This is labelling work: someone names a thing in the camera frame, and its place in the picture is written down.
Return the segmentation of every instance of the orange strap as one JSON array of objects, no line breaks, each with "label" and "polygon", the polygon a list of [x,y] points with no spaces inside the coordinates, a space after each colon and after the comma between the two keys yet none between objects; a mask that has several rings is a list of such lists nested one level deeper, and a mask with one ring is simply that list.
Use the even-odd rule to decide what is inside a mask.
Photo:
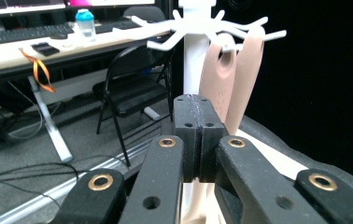
[{"label": "orange strap", "polygon": [[[30,55],[28,55],[27,53],[24,52],[23,49],[20,49],[22,55],[27,58],[29,61],[31,61],[31,63],[34,64],[34,78],[36,80],[37,83],[39,83],[39,85],[45,89],[46,91],[51,91],[51,92],[55,92],[55,89],[51,86],[51,83],[50,83],[50,74],[49,74],[49,70],[48,68],[46,67],[46,65],[44,65],[42,63],[42,61],[40,61],[39,59],[37,58],[34,58]],[[39,64],[40,68],[43,70],[43,72],[45,73],[46,75],[46,78],[48,79],[48,82],[49,84],[48,85],[45,85],[43,83],[41,83],[39,81],[39,74],[38,74],[38,71],[37,71],[37,65]]]}]

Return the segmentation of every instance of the desk leg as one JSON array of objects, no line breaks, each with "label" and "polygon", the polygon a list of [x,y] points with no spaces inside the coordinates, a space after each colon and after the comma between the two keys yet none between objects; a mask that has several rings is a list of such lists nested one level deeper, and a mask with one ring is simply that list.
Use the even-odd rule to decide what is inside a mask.
[{"label": "desk leg", "polygon": [[48,107],[46,106],[45,102],[43,101],[42,94],[40,93],[39,88],[37,87],[36,81],[34,77],[28,77],[29,82],[31,84],[32,91],[36,98],[37,104],[39,105],[40,111],[42,112],[43,117],[46,121],[46,128],[48,133],[51,137],[51,140],[55,146],[55,149],[60,156],[62,162],[69,162],[73,159],[71,152],[68,149],[63,137],[60,134],[60,131],[55,126],[54,121],[51,118],[50,112]]}]

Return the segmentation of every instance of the brass screw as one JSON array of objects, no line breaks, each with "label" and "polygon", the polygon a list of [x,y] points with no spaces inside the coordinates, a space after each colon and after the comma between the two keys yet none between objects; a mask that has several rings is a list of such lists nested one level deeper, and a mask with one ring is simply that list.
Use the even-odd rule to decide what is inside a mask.
[{"label": "brass screw", "polygon": [[172,138],[164,138],[159,141],[161,147],[173,147],[176,143],[176,140]]},{"label": "brass screw", "polygon": [[337,190],[337,185],[330,177],[320,174],[311,174],[308,180],[317,188],[334,191]]},{"label": "brass screw", "polygon": [[[95,183],[95,181],[97,181],[99,179],[104,179],[106,182],[103,183],[103,184]],[[106,175],[95,175],[89,181],[89,189],[92,189],[94,191],[100,191],[100,190],[108,189],[112,184],[113,184],[112,175],[108,175],[108,174],[106,174]]]},{"label": "brass screw", "polygon": [[229,143],[230,146],[232,147],[244,147],[246,145],[246,142],[244,142],[241,139],[237,139],[237,138],[231,138],[229,139],[229,141],[227,141]]}]

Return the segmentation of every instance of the black phone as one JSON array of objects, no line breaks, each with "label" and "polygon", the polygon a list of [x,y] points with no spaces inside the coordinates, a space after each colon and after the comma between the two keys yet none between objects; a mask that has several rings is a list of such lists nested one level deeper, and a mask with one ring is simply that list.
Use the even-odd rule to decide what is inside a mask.
[{"label": "black phone", "polygon": [[34,44],[34,45],[32,45],[32,48],[36,52],[38,52],[42,55],[45,55],[45,56],[50,56],[52,54],[60,52],[59,49],[54,48],[52,45],[50,45],[49,43],[46,43],[46,42]]}]

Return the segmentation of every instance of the keyboard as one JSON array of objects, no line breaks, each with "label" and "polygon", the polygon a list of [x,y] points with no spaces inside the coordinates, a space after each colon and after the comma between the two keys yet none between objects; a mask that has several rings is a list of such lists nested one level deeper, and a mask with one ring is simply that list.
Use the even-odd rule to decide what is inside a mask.
[{"label": "keyboard", "polygon": [[101,21],[100,25],[95,26],[96,34],[112,32],[113,28],[128,30],[140,27],[138,24],[127,18],[119,18],[115,21]]},{"label": "keyboard", "polygon": [[74,30],[68,23],[59,25],[38,26],[16,30],[0,31],[0,44],[22,40],[48,37],[56,34],[73,34]]}]

